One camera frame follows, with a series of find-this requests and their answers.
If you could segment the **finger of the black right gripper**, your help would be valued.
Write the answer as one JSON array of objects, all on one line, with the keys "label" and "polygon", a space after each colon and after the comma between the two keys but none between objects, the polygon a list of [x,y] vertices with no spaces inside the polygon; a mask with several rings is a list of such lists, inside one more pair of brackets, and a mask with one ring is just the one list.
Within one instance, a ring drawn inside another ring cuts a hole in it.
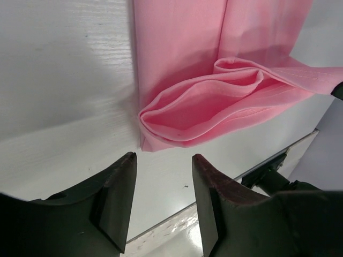
[{"label": "finger of the black right gripper", "polygon": [[343,100],[343,82],[339,83],[331,92],[331,95],[337,99]]}]

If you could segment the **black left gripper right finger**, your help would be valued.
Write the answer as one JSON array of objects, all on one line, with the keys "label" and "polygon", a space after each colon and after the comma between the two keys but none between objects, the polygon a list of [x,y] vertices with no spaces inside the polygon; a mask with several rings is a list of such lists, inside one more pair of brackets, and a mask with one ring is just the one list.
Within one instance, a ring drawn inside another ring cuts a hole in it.
[{"label": "black left gripper right finger", "polygon": [[205,256],[342,256],[342,192],[269,196],[200,154],[192,158],[192,176]]}]

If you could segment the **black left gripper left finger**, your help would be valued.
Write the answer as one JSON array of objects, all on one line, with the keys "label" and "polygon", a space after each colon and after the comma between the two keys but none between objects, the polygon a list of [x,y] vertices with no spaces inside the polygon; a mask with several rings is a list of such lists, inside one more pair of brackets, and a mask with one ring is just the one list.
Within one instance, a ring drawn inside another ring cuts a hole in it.
[{"label": "black left gripper left finger", "polygon": [[1,256],[120,256],[125,251],[137,155],[47,199],[1,194]]}]

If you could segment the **pink t shirt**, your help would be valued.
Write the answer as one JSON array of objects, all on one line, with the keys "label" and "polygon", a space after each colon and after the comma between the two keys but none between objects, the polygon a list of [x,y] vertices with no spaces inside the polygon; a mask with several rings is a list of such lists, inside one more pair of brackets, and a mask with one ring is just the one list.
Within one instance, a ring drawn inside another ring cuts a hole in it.
[{"label": "pink t shirt", "polygon": [[192,147],[261,124],[341,67],[290,56],[312,1],[134,1],[141,148]]}]

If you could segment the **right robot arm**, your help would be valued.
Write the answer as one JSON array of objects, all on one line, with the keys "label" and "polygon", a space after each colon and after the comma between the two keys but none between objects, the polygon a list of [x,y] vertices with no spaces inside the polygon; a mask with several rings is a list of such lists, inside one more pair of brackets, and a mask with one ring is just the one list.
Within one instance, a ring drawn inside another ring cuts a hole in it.
[{"label": "right robot arm", "polygon": [[274,158],[249,171],[248,174],[242,177],[241,184],[249,189],[255,186],[259,187],[269,196],[281,191],[318,191],[317,187],[307,182],[298,180],[290,182],[279,172],[284,164],[289,165],[296,160],[296,157],[302,157],[317,134],[318,131],[314,130],[306,137],[281,151]]}]

